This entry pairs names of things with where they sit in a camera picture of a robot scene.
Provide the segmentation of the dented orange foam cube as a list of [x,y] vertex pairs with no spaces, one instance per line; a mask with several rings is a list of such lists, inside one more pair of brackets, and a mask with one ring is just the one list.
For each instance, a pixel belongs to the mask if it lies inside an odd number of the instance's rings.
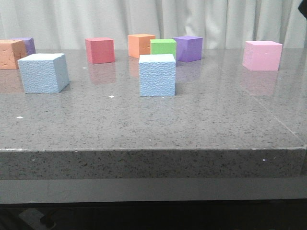
[[18,60],[26,56],[23,40],[4,39],[0,41],[0,69],[18,69]]

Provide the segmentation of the red foam cube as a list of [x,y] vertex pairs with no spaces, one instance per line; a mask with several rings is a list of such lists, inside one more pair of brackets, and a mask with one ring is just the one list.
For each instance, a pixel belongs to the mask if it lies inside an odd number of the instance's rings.
[[108,37],[86,38],[87,60],[91,64],[115,62],[114,40]]

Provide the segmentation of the purple foam cube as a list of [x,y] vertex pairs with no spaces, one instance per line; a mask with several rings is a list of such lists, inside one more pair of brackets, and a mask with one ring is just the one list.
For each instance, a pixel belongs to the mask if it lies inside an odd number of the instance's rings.
[[177,43],[176,60],[192,62],[201,60],[203,38],[197,36],[179,36],[173,38]]
[[14,37],[12,39],[23,40],[26,48],[27,55],[35,54],[35,44],[32,37]]

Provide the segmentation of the light blue foam cube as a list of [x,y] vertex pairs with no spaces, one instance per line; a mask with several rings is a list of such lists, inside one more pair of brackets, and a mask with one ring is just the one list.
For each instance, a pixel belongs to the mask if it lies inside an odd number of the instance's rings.
[[140,55],[140,96],[174,96],[176,61],[172,54]]
[[37,53],[18,60],[25,93],[59,93],[69,83],[63,53]]

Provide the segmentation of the power strip under table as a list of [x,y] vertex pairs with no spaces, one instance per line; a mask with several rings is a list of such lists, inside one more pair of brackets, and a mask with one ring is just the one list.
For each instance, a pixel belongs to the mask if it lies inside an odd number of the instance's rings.
[[52,230],[56,223],[35,208],[28,208],[18,217],[33,230]]

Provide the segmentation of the purple foam cube left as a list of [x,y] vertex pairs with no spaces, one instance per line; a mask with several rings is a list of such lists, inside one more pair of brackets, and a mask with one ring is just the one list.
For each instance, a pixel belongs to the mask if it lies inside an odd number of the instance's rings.
[[32,37],[14,37],[12,39],[23,40],[26,48],[27,55],[35,54],[35,44]]

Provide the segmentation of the smooth orange foam cube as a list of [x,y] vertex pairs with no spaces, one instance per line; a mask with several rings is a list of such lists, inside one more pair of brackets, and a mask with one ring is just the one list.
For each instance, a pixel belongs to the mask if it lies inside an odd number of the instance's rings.
[[148,55],[150,51],[150,41],[155,39],[153,34],[130,34],[128,35],[128,55],[139,58],[140,55]]

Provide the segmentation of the pink foam cube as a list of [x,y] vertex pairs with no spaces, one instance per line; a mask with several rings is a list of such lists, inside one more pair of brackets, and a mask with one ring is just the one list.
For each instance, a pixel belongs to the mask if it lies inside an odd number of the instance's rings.
[[282,50],[274,41],[246,41],[242,65],[250,71],[277,71]]

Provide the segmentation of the green foam cube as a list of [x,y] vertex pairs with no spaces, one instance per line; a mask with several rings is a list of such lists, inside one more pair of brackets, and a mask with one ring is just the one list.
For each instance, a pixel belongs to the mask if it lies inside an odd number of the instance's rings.
[[150,54],[172,54],[176,58],[177,42],[174,39],[151,39]]

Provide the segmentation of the dark object at edge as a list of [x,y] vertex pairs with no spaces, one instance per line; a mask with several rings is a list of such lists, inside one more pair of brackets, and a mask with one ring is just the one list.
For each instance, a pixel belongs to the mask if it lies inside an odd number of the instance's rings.
[[298,6],[300,13],[307,19],[307,0],[302,0]]

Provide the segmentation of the white pleated curtain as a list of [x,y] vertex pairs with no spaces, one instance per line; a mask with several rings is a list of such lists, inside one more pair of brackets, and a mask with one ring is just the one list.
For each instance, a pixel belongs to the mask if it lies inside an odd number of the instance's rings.
[[298,0],[3,0],[0,36],[33,37],[37,49],[83,49],[85,39],[110,37],[127,48],[130,34],[200,36],[205,49],[242,48],[272,40],[307,45]]

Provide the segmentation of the purple foam cube right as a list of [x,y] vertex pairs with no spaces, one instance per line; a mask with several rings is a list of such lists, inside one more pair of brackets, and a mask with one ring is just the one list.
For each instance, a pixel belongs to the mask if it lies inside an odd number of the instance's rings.
[[179,36],[173,38],[177,43],[176,60],[192,62],[201,60],[203,38],[197,36]]

